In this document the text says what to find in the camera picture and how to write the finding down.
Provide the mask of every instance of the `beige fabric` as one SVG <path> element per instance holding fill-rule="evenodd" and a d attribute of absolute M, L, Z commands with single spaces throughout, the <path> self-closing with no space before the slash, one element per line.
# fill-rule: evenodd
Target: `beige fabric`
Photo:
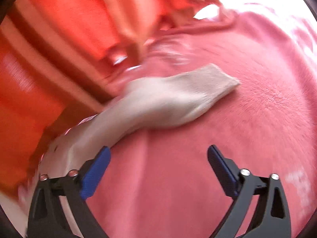
<path fill-rule="evenodd" d="M 103 146 L 112 147 L 122 137 L 140 128 L 168 128 L 193 121 L 220 98 L 231 92 L 239 81 L 216 65 L 209 64 L 192 72 L 159 78 L 145 77 L 130 82 L 121 99 L 104 112 L 58 137 L 44 155 L 28 191 L 19 190 L 20 203 L 29 211 L 38 175 L 64 176 L 92 159 Z M 75 234 L 80 231 L 63 208 Z"/>

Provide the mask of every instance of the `silver screw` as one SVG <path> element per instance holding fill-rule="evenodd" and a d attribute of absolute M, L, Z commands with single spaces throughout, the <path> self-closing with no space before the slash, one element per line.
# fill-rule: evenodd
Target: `silver screw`
<path fill-rule="evenodd" d="M 70 177 L 75 177 L 75 176 L 78 175 L 78 171 L 77 171 L 77 170 L 70 170 L 70 171 L 68 172 L 68 175 L 69 175 Z"/>
<path fill-rule="evenodd" d="M 49 178 L 48 175 L 41 175 L 40 176 L 40 181 L 46 181 Z"/>
<path fill-rule="evenodd" d="M 240 173 L 243 176 L 249 176 L 250 175 L 250 171 L 248 169 L 241 169 Z"/>
<path fill-rule="evenodd" d="M 277 174 L 271 174 L 272 179 L 278 180 L 280 177 Z"/>

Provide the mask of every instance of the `fuzzy pink fleece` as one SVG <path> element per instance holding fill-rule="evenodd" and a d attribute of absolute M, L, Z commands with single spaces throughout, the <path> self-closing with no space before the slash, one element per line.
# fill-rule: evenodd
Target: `fuzzy pink fleece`
<path fill-rule="evenodd" d="M 118 142 L 88 205 L 110 238 L 209 237 L 231 203 L 207 161 L 216 144 L 255 175 L 280 175 L 294 237 L 317 206 L 317 34 L 305 20 L 251 4 L 231 29 L 207 32 L 199 24 L 207 23 L 162 36 L 124 77 L 167 77 L 215 63 L 240 87 L 192 123 Z"/>

